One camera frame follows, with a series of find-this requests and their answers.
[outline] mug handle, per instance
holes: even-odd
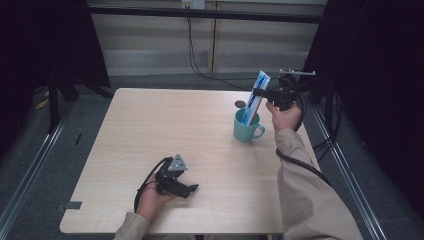
[[[256,126],[256,128],[259,129],[259,130],[261,130],[261,133],[259,135],[253,134],[252,139],[258,139],[258,138],[262,137],[262,135],[265,132],[265,127],[262,126],[261,124],[258,124],[258,126]]]

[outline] gray floor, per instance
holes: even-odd
[[[252,78],[228,81],[241,88],[251,89],[256,74],[219,76]],[[194,74],[111,77],[111,83],[111,91],[120,87],[239,90],[222,81],[206,80]],[[63,130],[20,209],[7,239],[113,238],[111,234],[66,235],[59,230],[63,213],[56,211],[56,206],[70,199],[111,101],[84,87],[78,87],[78,90],[81,96],[73,104],[69,118],[66,119]],[[34,96],[34,104],[39,98],[40,94]],[[64,101],[61,103],[61,109],[69,104]],[[0,210],[3,211],[12,198],[14,189],[19,185],[42,145],[48,130],[48,117],[47,108],[30,110],[13,148],[3,157],[0,168]],[[307,110],[304,124],[313,145],[324,139],[311,107]],[[347,114],[342,117],[337,141],[382,224],[387,239],[424,239],[423,221],[381,171],[372,154],[363,148],[360,136]],[[320,166],[351,210],[364,239],[372,239],[332,154],[328,153],[320,162]]]

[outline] white wall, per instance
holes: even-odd
[[[319,16],[325,7],[325,2],[319,0],[264,2],[207,1],[206,9]],[[88,3],[181,8],[181,1],[177,0],[89,0]],[[192,72],[187,19],[97,14],[92,17],[109,75]],[[300,23],[213,19],[191,19],[191,22],[195,59],[202,72],[301,68],[317,29],[316,24]]]

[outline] sleeve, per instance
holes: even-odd
[[[284,155],[311,165],[292,129],[275,135]],[[311,171],[281,159],[278,192],[284,239],[362,239],[352,214],[333,188]]]
[[[136,213],[127,212],[125,221],[116,231],[114,240],[141,240],[150,222]]]

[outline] beige sleeve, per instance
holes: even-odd
[[[275,140],[284,155],[311,164],[296,132],[282,130]],[[281,159],[278,192],[284,239],[362,239],[346,205],[311,171]]]
[[[114,240],[141,240],[150,222],[136,213],[127,212],[125,221],[116,231]]]

